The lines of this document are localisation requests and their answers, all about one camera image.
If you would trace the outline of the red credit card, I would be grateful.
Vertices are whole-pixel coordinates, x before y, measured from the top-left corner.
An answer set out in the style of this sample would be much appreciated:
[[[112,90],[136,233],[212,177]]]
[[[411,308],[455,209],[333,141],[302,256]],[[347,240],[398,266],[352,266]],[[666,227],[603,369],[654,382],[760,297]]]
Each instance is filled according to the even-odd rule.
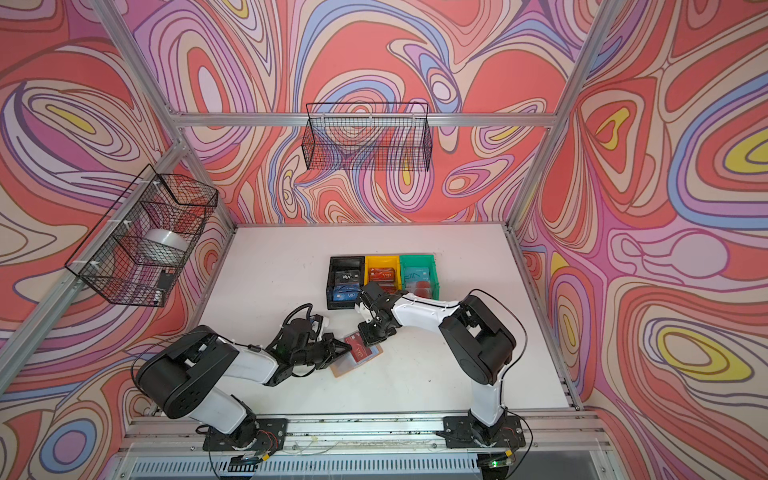
[[[344,341],[352,346],[350,355],[356,364],[366,361],[373,355],[373,350],[365,344],[359,332],[346,336]]]

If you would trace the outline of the tan leather card holder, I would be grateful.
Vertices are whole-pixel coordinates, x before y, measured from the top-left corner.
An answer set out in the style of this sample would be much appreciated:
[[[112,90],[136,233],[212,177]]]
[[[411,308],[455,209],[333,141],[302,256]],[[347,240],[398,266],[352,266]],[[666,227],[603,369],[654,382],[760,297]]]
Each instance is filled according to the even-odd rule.
[[[360,332],[347,335],[343,341],[351,347],[351,350],[330,365],[330,370],[335,378],[362,367],[383,353],[379,345],[367,346]]]

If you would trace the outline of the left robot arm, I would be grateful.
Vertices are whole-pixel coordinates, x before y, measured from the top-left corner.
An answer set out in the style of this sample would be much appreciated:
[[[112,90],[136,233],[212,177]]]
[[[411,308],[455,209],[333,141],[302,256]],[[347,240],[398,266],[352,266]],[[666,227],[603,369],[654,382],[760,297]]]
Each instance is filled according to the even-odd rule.
[[[297,367],[323,370],[352,351],[324,327],[305,303],[283,320],[265,346],[241,344],[200,325],[147,360],[132,375],[135,386],[170,419],[191,418],[229,438],[237,448],[255,439],[256,414],[219,385],[225,378],[275,387],[298,378]]]

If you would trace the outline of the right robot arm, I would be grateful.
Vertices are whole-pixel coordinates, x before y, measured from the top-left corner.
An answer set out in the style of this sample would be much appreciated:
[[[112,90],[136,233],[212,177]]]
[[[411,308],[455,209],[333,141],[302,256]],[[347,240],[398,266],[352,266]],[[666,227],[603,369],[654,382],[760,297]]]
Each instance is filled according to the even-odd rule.
[[[362,287],[355,311],[363,321],[358,332],[374,346],[406,327],[443,337],[457,364],[472,381],[473,400],[468,417],[481,430],[502,427],[503,377],[520,358],[517,339],[484,300],[490,293],[471,290],[460,301],[425,299],[406,291],[386,292],[376,283]]]

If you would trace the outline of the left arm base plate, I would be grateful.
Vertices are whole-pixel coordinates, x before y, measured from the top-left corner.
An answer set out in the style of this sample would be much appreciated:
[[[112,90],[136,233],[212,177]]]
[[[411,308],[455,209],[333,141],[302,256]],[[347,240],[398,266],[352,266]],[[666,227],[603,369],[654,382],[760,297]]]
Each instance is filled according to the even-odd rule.
[[[203,450],[273,454],[284,448],[287,427],[287,418],[257,418],[246,419],[230,434],[212,428],[209,433],[205,433]]]

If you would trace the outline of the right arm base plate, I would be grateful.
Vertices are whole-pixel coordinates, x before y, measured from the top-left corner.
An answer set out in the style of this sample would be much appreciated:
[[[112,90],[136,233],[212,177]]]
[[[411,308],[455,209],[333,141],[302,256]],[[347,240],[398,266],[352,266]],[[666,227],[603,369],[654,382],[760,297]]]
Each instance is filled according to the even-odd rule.
[[[442,422],[443,428],[436,435],[445,440],[449,449],[507,448],[515,451],[527,444],[521,419],[516,415],[503,414],[491,426],[470,413],[446,416]]]

